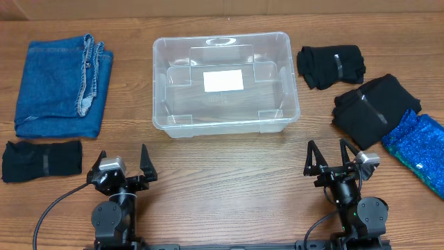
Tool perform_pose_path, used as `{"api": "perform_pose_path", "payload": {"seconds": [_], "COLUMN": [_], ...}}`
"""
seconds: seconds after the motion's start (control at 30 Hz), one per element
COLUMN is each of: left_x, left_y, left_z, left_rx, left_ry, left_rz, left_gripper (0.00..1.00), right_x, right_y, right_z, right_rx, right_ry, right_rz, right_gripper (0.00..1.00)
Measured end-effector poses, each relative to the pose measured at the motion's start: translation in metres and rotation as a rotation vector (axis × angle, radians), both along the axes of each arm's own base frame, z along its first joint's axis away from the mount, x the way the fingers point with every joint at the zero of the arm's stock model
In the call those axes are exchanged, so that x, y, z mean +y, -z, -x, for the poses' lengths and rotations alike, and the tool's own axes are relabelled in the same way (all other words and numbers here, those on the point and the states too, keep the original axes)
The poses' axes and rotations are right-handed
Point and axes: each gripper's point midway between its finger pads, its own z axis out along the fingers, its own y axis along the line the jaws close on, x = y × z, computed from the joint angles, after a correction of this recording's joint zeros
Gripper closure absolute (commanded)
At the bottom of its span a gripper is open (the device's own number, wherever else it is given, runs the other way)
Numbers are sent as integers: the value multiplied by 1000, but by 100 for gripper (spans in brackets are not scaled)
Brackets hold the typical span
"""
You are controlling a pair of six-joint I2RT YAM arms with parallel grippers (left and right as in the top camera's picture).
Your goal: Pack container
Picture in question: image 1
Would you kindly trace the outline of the blue sparkly fabric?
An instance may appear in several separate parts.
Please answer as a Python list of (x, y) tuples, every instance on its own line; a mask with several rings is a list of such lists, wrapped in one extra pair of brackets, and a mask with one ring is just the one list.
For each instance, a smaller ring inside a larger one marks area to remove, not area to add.
[(382, 138), (384, 148), (443, 198), (443, 126), (408, 109)]

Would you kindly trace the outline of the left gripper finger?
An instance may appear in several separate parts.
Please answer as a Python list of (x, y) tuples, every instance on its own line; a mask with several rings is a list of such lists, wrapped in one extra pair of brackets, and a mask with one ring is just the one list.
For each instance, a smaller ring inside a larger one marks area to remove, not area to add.
[(143, 171), (147, 182), (157, 180), (157, 171), (155, 170), (153, 163), (151, 162), (148, 154), (148, 149), (145, 144), (142, 145), (139, 168)]
[(102, 150), (96, 160), (96, 162), (93, 164), (92, 168), (90, 169), (90, 172), (98, 172), (99, 171), (99, 166), (101, 164), (101, 161), (103, 158), (106, 158), (106, 152), (105, 150)]

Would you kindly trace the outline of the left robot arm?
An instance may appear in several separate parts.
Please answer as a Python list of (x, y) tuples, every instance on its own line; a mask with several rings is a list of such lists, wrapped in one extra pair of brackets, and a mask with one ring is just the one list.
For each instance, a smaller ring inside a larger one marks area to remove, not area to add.
[(136, 193), (148, 190), (149, 183), (157, 180), (146, 145), (142, 145), (139, 168), (142, 175), (127, 177), (123, 159), (109, 158), (102, 151), (87, 173), (87, 183), (108, 197), (92, 212), (95, 249), (148, 248), (144, 238), (136, 234)]

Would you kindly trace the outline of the blue denim jeans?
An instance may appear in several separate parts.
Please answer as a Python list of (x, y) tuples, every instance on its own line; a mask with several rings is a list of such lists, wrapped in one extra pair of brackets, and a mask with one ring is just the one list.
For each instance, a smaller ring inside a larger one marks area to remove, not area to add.
[(19, 138), (97, 138), (114, 55), (93, 35), (32, 41), (15, 111)]

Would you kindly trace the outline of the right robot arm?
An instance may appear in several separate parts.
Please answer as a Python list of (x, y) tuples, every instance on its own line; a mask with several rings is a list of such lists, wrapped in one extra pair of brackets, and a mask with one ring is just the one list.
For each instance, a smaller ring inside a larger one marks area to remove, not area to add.
[[(378, 197), (361, 195), (363, 182), (373, 175), (380, 164), (380, 157), (376, 153), (358, 150), (346, 139), (341, 139), (339, 144), (342, 165), (330, 167), (315, 141), (308, 141), (303, 174), (316, 177), (314, 186), (323, 189), (325, 198), (335, 210), (307, 230), (301, 248), (390, 249), (390, 242), (382, 240), (386, 233), (388, 204)], [(311, 232), (336, 215), (341, 221), (342, 231), (331, 234), (328, 240), (310, 242)]]

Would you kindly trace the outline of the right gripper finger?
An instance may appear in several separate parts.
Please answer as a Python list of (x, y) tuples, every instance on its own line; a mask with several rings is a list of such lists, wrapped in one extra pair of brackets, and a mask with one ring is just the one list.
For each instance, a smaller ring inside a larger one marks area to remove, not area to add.
[(308, 141), (307, 145), (307, 157), (305, 161), (304, 176), (318, 176), (324, 172), (324, 168), (327, 167), (328, 164), (324, 159), (322, 153), (316, 146), (315, 141)]
[(354, 156), (359, 153), (359, 150), (355, 148), (347, 139), (342, 138), (339, 140), (340, 148), (341, 148), (341, 159), (343, 166), (346, 166), (348, 163), (351, 163), (348, 152), (350, 151)]

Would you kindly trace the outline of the large black cloth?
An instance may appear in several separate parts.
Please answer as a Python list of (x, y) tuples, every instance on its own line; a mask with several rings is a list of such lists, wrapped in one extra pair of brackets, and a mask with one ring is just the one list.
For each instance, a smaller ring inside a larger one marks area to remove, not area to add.
[(390, 133), (406, 111), (422, 110), (420, 100), (391, 74), (375, 78), (334, 99), (332, 123), (366, 150)]

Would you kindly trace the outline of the small black cloth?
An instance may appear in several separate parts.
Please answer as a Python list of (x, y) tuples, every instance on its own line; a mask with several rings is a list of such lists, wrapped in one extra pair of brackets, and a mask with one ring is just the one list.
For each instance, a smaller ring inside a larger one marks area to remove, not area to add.
[(2, 157), (2, 181), (21, 183), (47, 176), (82, 173), (83, 148), (74, 140), (53, 144), (8, 142)]

